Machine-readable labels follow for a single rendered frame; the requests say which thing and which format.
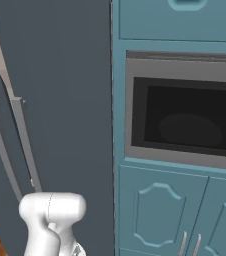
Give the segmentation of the dark grey fridge door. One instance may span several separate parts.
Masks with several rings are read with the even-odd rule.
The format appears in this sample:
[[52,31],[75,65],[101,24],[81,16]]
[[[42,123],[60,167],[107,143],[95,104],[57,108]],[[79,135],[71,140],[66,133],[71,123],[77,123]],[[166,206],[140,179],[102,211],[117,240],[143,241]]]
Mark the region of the dark grey fridge door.
[[0,76],[23,100],[41,192],[85,199],[87,256],[114,256],[110,43],[110,0],[0,0]]

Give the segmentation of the teal panelled cupboard door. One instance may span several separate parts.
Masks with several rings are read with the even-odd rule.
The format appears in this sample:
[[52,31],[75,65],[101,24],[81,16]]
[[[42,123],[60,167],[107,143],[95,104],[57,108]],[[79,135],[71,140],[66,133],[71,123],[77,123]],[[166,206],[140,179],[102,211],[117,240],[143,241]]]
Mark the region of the teal panelled cupboard door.
[[119,180],[120,256],[178,256],[189,238],[207,178],[122,166]]
[[226,179],[210,178],[185,256],[226,256]]

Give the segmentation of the teal flap cupboard door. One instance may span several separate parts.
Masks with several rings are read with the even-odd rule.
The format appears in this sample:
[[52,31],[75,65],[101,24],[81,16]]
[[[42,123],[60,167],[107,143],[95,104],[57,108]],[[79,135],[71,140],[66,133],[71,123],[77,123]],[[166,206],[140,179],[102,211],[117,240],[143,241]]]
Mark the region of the teal flap cupboard door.
[[167,0],[119,0],[120,37],[139,40],[226,42],[226,0],[199,11],[175,11]]

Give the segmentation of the grey built-in microwave oven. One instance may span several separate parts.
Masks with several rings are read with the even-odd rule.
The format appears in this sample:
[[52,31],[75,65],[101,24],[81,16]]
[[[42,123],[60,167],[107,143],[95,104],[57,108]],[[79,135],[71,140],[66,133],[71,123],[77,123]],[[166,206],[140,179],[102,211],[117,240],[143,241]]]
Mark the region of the grey built-in microwave oven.
[[127,52],[125,155],[226,169],[226,54]]

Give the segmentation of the teal cabinet frame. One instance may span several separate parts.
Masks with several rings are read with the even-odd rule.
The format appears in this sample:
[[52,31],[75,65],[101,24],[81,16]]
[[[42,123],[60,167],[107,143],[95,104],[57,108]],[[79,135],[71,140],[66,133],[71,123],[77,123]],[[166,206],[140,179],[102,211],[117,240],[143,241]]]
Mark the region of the teal cabinet frame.
[[119,0],[112,0],[113,103],[114,103],[114,172],[115,172],[115,250],[119,253],[119,180],[122,166],[178,174],[226,179],[226,169],[132,158],[125,155],[125,70],[129,51],[226,54],[226,42],[139,40],[120,37]]

